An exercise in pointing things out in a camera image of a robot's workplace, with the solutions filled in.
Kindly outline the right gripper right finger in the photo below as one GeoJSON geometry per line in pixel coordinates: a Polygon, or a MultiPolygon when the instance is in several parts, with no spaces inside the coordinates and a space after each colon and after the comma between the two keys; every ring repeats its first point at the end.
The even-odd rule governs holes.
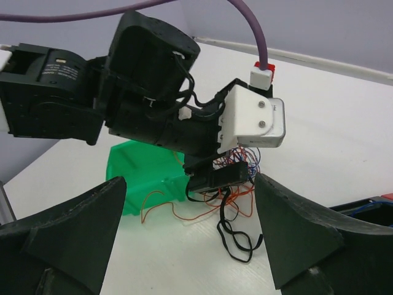
{"type": "Polygon", "coordinates": [[[392,293],[392,227],[343,215],[263,174],[255,197],[282,294],[392,293]]]}

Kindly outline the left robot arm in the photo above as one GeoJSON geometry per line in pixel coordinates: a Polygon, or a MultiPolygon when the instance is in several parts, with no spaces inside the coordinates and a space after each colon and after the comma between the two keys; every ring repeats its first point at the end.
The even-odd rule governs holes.
{"type": "Polygon", "coordinates": [[[85,60],[68,50],[1,46],[1,130],[16,137],[76,139],[93,146],[112,135],[181,152],[189,192],[212,192],[249,179],[244,162],[214,168],[225,97],[190,106],[198,44],[176,27],[128,11],[108,54],[85,60]]]}

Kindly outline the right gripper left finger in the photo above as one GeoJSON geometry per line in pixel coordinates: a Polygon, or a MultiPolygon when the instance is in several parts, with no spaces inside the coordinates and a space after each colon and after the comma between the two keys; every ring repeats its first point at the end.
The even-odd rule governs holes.
{"type": "Polygon", "coordinates": [[[99,294],[125,195],[115,177],[1,225],[1,294],[99,294]]]}

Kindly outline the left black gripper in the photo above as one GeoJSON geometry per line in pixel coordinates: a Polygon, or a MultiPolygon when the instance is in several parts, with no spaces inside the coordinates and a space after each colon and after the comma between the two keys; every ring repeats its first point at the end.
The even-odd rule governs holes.
{"type": "Polygon", "coordinates": [[[213,161],[224,155],[219,152],[220,119],[225,97],[236,86],[248,88],[247,83],[236,78],[218,91],[214,98],[201,109],[188,106],[191,118],[180,120],[179,114],[168,115],[154,122],[163,127],[153,144],[184,155],[184,170],[193,172],[186,185],[186,192],[212,192],[227,186],[248,182],[247,162],[235,162],[226,167],[213,169],[213,161]]]}

